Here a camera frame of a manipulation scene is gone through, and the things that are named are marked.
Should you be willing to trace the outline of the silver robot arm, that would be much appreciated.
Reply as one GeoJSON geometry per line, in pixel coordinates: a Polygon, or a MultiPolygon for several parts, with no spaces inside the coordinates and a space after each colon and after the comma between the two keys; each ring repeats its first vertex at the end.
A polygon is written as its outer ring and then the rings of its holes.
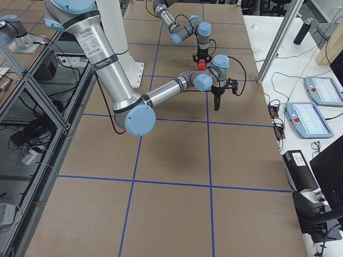
{"type": "Polygon", "coordinates": [[[192,55],[193,61],[197,64],[199,62],[208,64],[212,60],[212,55],[208,53],[212,31],[210,23],[201,21],[197,15],[188,18],[184,14],[178,14],[174,18],[168,8],[176,2],[153,1],[154,14],[168,28],[175,45],[180,45],[194,35],[197,40],[197,52],[192,55]]]}
{"type": "Polygon", "coordinates": [[[135,92],[101,27],[95,1],[45,1],[46,26],[72,34],[114,102],[117,125],[135,136],[148,134],[155,126],[154,107],[195,87],[201,92],[225,91],[229,68],[226,55],[216,55],[203,71],[186,71],[146,94],[135,92]]]}

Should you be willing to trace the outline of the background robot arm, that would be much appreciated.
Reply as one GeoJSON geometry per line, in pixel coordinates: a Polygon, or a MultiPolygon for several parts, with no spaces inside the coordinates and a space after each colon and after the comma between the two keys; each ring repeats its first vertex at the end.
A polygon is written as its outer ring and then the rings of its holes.
{"type": "Polygon", "coordinates": [[[28,33],[21,20],[14,14],[1,17],[1,40],[17,54],[33,54],[39,46],[34,43],[35,36],[28,33]]]}

